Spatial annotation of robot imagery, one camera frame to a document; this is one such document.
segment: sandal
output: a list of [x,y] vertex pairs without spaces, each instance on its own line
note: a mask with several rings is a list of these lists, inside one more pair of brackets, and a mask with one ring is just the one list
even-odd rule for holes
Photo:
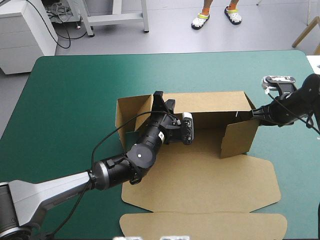
[[224,9],[224,14],[227,16],[229,21],[234,25],[238,25],[242,22],[242,17],[239,15],[238,9],[228,10],[228,6],[227,6]]
[[198,13],[198,16],[192,21],[191,27],[193,29],[199,30],[205,25],[206,21],[208,21],[209,18],[210,18],[210,14],[206,16],[206,15],[202,15],[201,13]]

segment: white drawer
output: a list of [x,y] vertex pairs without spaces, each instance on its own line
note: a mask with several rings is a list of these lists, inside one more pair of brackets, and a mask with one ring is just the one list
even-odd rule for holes
[[26,31],[30,28],[23,16],[0,17],[0,34]]
[[42,56],[39,46],[0,49],[0,68],[5,74],[28,73]]
[[31,31],[0,34],[0,49],[30,47],[34,45],[37,45],[37,41]]

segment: gray floor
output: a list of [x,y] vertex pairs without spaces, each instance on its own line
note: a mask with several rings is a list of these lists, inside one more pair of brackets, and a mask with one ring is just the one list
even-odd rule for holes
[[[90,0],[92,15],[111,12],[112,1]],[[291,44],[306,27],[307,0],[240,0],[243,23],[235,26],[224,15],[228,0],[215,0],[211,18],[201,30],[191,29],[191,22],[201,11],[203,0],[148,0],[150,32],[144,33],[141,23],[94,28],[95,37],[73,40],[71,48],[57,47],[56,55],[154,54],[257,50],[290,50]],[[140,0],[123,0],[123,11],[141,8]],[[316,3],[312,3],[312,16]],[[69,24],[71,36],[85,31]],[[56,26],[65,35],[61,26]],[[315,28],[297,49],[312,55],[319,43],[320,31]],[[67,45],[67,40],[59,43]],[[29,74],[4,75],[0,71],[0,137],[10,119]]]

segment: white table leg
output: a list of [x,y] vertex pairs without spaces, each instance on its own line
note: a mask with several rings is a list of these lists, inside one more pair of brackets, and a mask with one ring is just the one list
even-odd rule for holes
[[142,17],[143,17],[143,26],[144,32],[149,32],[149,20],[148,20],[148,12],[147,12],[147,0],[141,0],[142,6]]
[[89,13],[88,13],[88,9],[87,9],[87,5],[86,5],[85,0],[76,0],[76,2],[77,2],[77,5],[80,9],[82,21],[84,23],[87,34],[89,36],[94,36],[94,32],[92,31],[90,23],[88,21]]
[[122,13],[122,0],[113,0],[112,14]]

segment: yellow sock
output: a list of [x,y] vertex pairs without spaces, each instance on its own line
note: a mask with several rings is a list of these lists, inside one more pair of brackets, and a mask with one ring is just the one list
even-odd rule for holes
[[208,8],[203,8],[202,9],[202,12],[201,12],[201,14],[202,15],[205,15],[205,16],[208,16],[209,15],[209,12],[210,12],[210,7],[208,7]]

